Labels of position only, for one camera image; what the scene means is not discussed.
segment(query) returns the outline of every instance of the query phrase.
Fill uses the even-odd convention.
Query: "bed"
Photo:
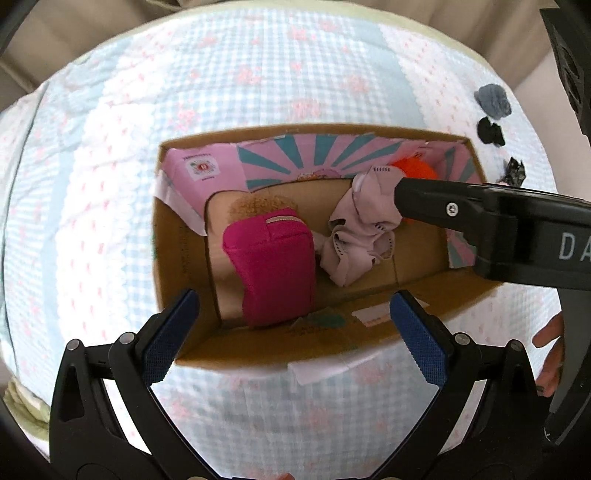
[[[474,91],[506,87],[481,57],[402,17],[337,3],[181,12],[102,44],[0,115],[0,342],[26,389],[51,404],[69,339],[112,342],[157,311],[152,188],[170,138],[303,122],[423,128],[473,139],[487,181],[515,157],[524,187],[556,191],[510,91],[506,146],[478,139]],[[555,290],[504,285],[448,326],[480,343],[522,340],[537,373],[547,349],[530,339],[559,310]],[[435,393],[402,342],[320,381],[296,373],[173,366],[154,392],[221,475],[306,479],[369,475]],[[481,387],[446,447],[461,440]],[[129,441],[145,448],[109,391]]]

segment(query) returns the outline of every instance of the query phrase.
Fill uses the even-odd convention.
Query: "printed label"
[[[195,155],[185,159],[185,166],[193,180],[205,180],[219,175],[220,168],[211,155]]]
[[[429,306],[428,303],[422,300],[416,299],[416,301],[423,308]],[[390,302],[380,303],[379,305],[374,305],[373,307],[368,307],[362,310],[356,310],[355,312],[352,312],[351,315],[357,318],[366,327],[373,327],[374,325],[390,322],[392,320],[390,318]]]

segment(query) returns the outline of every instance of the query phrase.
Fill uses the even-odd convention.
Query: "yellow cloth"
[[[12,378],[4,392],[4,403],[18,423],[36,439],[49,441],[49,406]]]

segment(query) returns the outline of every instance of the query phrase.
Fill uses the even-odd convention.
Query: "black cloth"
[[[503,137],[503,131],[497,124],[492,124],[488,117],[484,117],[478,122],[478,138],[482,140],[482,143],[495,144],[497,147],[505,146],[505,138]]]
[[[511,157],[505,169],[505,176],[499,181],[502,181],[510,187],[519,188],[525,180],[525,167],[523,162],[518,162]]]

